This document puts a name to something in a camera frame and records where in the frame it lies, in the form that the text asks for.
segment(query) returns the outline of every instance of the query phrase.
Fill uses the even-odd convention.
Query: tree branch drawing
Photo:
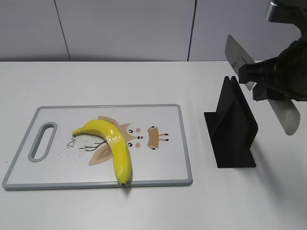
[[[106,140],[101,142],[101,143],[94,143],[94,144],[96,144],[96,146],[86,146],[86,145],[84,145],[84,147],[81,147],[79,149],[85,150],[85,151],[95,151],[99,146],[101,146],[104,143],[106,143]]]

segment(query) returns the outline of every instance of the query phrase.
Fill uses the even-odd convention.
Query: cutting board handle hole
[[[39,162],[46,158],[49,153],[54,135],[57,131],[57,124],[54,122],[44,123],[38,130],[34,143],[30,149],[28,159],[31,162]]]

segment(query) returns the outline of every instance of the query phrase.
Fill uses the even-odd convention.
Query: knife
[[[254,60],[248,55],[248,53],[240,46],[240,44],[231,36],[228,35],[226,47],[226,58],[231,65],[234,72],[239,75],[239,69],[244,64],[254,64]],[[245,84],[246,88],[251,91],[254,82],[248,82]],[[293,135],[300,123],[301,115],[293,104],[291,99],[285,101],[268,100],[273,111],[275,112],[280,124],[282,125],[285,133],[289,136]]]

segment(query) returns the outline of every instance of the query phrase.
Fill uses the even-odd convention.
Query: banana tip
[[[82,134],[82,128],[79,128],[79,129],[76,129],[76,130],[74,130],[73,132],[72,132],[72,134],[73,135],[75,135],[75,136],[77,136],[77,135],[80,135],[80,134]]]

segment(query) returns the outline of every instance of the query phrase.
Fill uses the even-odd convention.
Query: gray wall
[[[225,60],[228,34],[254,59],[278,55],[299,31],[293,25],[265,21],[268,2],[198,0],[189,59]],[[54,0],[0,0],[0,61],[188,58],[195,0],[56,3],[59,14]]]
[[[269,0],[198,0],[190,61],[226,60],[231,34],[255,60],[272,58],[300,37],[294,25],[265,21]]]
[[[58,0],[73,61],[186,61],[193,0]]]
[[[0,61],[67,61],[53,0],[0,0]]]

